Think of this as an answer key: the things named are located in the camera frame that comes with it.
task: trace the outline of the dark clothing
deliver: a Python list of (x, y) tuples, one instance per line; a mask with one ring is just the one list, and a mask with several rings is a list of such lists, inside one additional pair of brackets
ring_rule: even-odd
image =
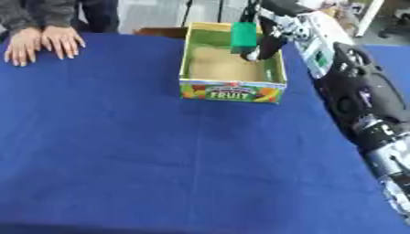
[(91, 32), (118, 32), (120, 23), (117, 12), (118, 0), (79, 0), (79, 2)]
[(69, 27), (76, 0), (0, 0), (0, 24), (11, 35), (27, 27)]
[[(79, 4), (89, 22), (78, 19)], [(27, 27), (76, 27), (102, 33), (117, 32), (118, 0), (0, 0), (0, 24), (13, 35)]]

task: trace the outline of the gray sleeve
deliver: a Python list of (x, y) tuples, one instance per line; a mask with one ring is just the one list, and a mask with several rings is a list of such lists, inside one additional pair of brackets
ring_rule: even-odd
[(38, 26), (18, 0), (0, 0), (0, 24), (9, 30), (11, 35), (21, 29)]
[(70, 27), (76, 0), (43, 0), (45, 26)]

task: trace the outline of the finger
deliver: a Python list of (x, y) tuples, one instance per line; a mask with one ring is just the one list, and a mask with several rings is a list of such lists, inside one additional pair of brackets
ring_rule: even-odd
[(64, 53), (62, 52), (61, 41), (59, 40), (59, 37), (54, 37), (51, 40), (53, 42), (53, 47), (56, 50), (56, 54), (59, 57), (59, 59), (64, 59)]
[(15, 66), (25, 67), (27, 64), (26, 60), (26, 47), (20, 46), (13, 49), (13, 63)]
[(26, 45), (26, 51), (31, 62), (36, 62), (36, 53), (34, 52), (34, 42)]
[(80, 35), (75, 35), (74, 38), (80, 43), (80, 45), (85, 48), (85, 41), (80, 37)]
[(18, 48), (18, 60), (20, 61), (21, 67), (25, 67), (27, 65), (27, 52), (25, 46)]
[(67, 57), (69, 57), (70, 59), (74, 59), (74, 52), (72, 51), (71, 43), (67, 36), (63, 36), (61, 38), (61, 43), (64, 50), (66, 51)]
[(10, 61), (11, 55), (13, 53), (12, 47), (9, 45), (5, 51), (5, 62)]
[(36, 49), (36, 51), (41, 50), (41, 40), (39, 38), (34, 40), (34, 48)]
[(51, 51), (52, 50), (52, 46), (51, 46), (51, 42), (49, 37), (42, 37), (41, 38), (41, 43), (43, 44), (43, 46), (48, 50)]
[(20, 64), (19, 59), (18, 59), (18, 47), (13, 47), (11, 51), (12, 51), (11, 57), (13, 58), (13, 65), (18, 66)]
[(74, 37), (70, 37), (69, 42), (70, 42), (70, 45), (71, 45), (72, 53), (75, 56), (78, 56), (79, 55), (79, 47), (77, 46), (77, 42), (75, 41)]

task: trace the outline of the table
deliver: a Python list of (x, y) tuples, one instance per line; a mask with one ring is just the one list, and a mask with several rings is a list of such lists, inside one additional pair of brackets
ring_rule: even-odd
[[(84, 37), (76, 59), (44, 52), (24, 69), (0, 63), (0, 222), (408, 233), (293, 47), (284, 51), (289, 88), (274, 105), (181, 100), (180, 40)], [(400, 58), (410, 48), (369, 50), (409, 94)]]

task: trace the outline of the person's right hand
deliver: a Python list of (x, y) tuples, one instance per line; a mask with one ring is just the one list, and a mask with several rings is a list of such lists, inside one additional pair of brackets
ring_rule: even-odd
[(15, 66), (25, 67), (27, 58), (36, 61), (36, 51), (41, 50), (41, 32), (33, 27), (25, 28), (14, 34), (5, 51), (5, 62), (13, 60)]

